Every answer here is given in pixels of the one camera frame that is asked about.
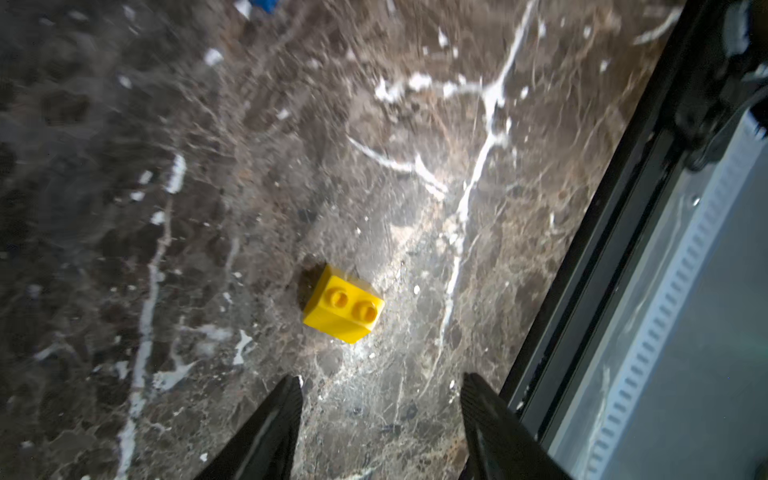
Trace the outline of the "yellow square lego brick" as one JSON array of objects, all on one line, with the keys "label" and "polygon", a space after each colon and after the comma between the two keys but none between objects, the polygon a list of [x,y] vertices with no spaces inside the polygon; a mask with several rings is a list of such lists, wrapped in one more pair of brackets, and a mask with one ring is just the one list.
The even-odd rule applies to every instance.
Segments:
[{"label": "yellow square lego brick", "polygon": [[347,344],[369,335],[385,308],[373,286],[327,264],[303,311],[303,323]]}]

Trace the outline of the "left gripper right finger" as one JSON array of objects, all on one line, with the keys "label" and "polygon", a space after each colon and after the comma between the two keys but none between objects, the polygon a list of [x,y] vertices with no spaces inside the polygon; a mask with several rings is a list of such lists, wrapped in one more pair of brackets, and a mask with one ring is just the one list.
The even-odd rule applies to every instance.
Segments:
[{"label": "left gripper right finger", "polygon": [[474,479],[569,477],[479,374],[463,376],[460,404]]}]

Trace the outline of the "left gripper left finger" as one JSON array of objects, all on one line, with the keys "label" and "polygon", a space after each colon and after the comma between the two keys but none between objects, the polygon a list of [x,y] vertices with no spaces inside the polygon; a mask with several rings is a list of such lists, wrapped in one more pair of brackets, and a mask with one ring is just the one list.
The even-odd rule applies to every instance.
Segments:
[{"label": "left gripper left finger", "polygon": [[303,395],[287,375],[260,404],[199,479],[288,479],[299,437]]}]

